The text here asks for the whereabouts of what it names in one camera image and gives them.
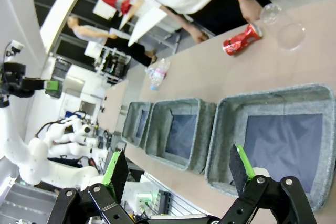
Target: screw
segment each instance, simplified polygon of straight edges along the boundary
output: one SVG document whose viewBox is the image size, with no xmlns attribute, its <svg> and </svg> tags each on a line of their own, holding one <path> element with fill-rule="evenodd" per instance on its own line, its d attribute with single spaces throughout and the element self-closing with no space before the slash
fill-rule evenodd
<svg viewBox="0 0 336 224">
<path fill-rule="evenodd" d="M 257 182 L 258 184 L 263 184 L 265 182 L 265 179 L 260 177 L 260 178 L 257 178 Z"/>
<path fill-rule="evenodd" d="M 286 183 L 286 185 L 291 186 L 293 184 L 293 180 L 286 179 L 285 183 Z"/>
</svg>

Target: beige tabletop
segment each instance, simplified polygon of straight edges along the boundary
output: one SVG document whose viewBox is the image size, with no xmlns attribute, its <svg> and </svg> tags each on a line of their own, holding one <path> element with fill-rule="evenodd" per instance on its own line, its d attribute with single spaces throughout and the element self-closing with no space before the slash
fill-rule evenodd
<svg viewBox="0 0 336 224">
<path fill-rule="evenodd" d="M 99 112 L 98 122 L 101 128 L 109 130 L 111 133 L 116 130 L 127 86 L 128 80 L 122 81 L 106 89 L 106 100 L 103 100 L 102 102 L 102 106 L 105 108 L 105 110 L 103 113 Z"/>
<path fill-rule="evenodd" d="M 222 50 L 225 39 L 246 26 L 229 31 L 170 58 L 171 68 L 159 91 L 150 90 L 145 79 L 140 100 L 222 98 L 252 91 L 302 83 L 326 83 L 336 91 L 336 0 L 324 0 L 288 12 L 306 28 L 306 38 L 295 51 L 278 48 L 264 29 L 264 38 L 234 58 Z M 264 28 L 261 22 L 256 24 Z M 147 157 L 143 150 L 128 145 L 126 156 L 180 196 L 216 216 L 223 216 L 234 198 L 211 189 L 204 176 L 180 172 Z M 327 205 L 316 213 L 318 223 L 336 223 L 336 187 Z M 253 223 L 276 223 L 269 210 L 260 210 Z"/>
</svg>

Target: crushed can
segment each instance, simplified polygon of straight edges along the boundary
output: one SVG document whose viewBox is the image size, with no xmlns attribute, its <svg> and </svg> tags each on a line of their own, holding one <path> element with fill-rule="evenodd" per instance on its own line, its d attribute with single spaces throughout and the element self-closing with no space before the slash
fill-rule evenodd
<svg viewBox="0 0 336 224">
<path fill-rule="evenodd" d="M 252 42 L 259 40 L 262 37 L 263 32 L 258 26 L 254 24 L 248 24 L 243 33 L 237 34 L 236 36 L 224 41 L 223 50 L 225 50 L 228 55 L 235 55 L 250 45 Z"/>
</svg>

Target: black pants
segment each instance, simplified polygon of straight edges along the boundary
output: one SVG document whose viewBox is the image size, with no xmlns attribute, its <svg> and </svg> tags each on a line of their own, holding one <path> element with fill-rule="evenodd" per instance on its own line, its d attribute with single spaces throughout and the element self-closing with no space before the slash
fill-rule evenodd
<svg viewBox="0 0 336 224">
<path fill-rule="evenodd" d="M 131 56 L 137 62 L 148 67 L 151 64 L 152 59 L 145 55 L 145 47 L 141 44 L 134 43 L 132 46 L 127 46 L 128 40 L 117 38 L 117 39 L 108 39 L 105 43 L 105 46 L 114 48 L 116 47 L 118 51 L 124 52 L 125 54 Z"/>
<path fill-rule="evenodd" d="M 261 6 L 271 3 L 270 0 L 256 1 Z M 238 0 L 211 0 L 203 9 L 189 16 L 215 35 L 247 24 L 241 14 Z"/>
</svg>

